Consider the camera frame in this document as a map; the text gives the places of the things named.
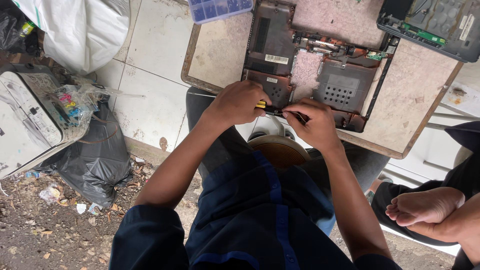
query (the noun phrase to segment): plastic organizer box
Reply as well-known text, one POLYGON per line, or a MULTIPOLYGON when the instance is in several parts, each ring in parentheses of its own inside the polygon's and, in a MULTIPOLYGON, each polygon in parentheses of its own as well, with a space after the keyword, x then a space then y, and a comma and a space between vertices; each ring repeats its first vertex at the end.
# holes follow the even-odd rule
POLYGON ((198 25, 249 12, 253 0, 188 0, 193 22, 198 25))

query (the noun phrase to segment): navy blue shirt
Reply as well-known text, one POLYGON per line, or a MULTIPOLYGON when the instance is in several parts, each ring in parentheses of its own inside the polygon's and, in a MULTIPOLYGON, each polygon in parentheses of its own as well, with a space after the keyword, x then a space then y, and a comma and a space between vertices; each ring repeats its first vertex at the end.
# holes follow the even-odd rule
POLYGON ((333 205, 300 167, 278 176, 254 152, 211 172, 203 188, 185 246, 174 210, 131 208, 110 269, 400 269, 377 254, 348 259, 327 236, 333 205))

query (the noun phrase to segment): table surface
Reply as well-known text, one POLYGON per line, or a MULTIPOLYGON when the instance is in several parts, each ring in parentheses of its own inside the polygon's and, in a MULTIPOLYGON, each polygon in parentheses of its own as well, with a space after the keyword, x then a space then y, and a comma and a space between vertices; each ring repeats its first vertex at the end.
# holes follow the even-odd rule
MULTIPOLYGON (((289 2, 297 4, 292 23, 295 29, 373 49, 382 42, 384 32, 377 28, 376 19, 383 0, 289 2)), ((251 24, 249 12, 194 25, 182 80, 213 93, 240 80, 251 24)), ((401 40, 364 132, 337 130, 338 136, 395 159, 406 157, 462 65, 401 40)))

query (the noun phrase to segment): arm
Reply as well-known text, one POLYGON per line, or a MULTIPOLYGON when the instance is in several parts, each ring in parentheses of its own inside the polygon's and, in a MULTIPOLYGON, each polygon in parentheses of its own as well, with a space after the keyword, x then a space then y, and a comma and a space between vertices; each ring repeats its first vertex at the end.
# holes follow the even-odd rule
POLYGON ((318 149, 327 164, 338 228, 353 260, 365 254, 392 259, 378 220, 353 174, 338 136, 330 107, 303 98, 284 110, 289 125, 309 145, 318 149), (302 125, 290 111, 308 116, 302 125))
POLYGON ((444 242, 458 242, 474 265, 480 265, 480 193, 441 223, 417 222, 407 228, 444 242))
POLYGON ((193 175, 211 144, 235 124, 249 123, 265 111, 258 101, 271 105, 262 85, 252 81, 235 82, 225 87, 188 136, 157 168, 138 195, 135 205, 154 205, 174 209, 187 191, 193 175))

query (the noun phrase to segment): shirt button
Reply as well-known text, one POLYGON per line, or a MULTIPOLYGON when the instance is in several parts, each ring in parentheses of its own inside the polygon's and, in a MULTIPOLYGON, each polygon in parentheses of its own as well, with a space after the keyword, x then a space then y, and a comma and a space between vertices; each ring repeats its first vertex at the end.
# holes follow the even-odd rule
POLYGON ((295 262, 295 259, 288 254, 287 254, 287 259, 288 259, 289 262, 295 262))

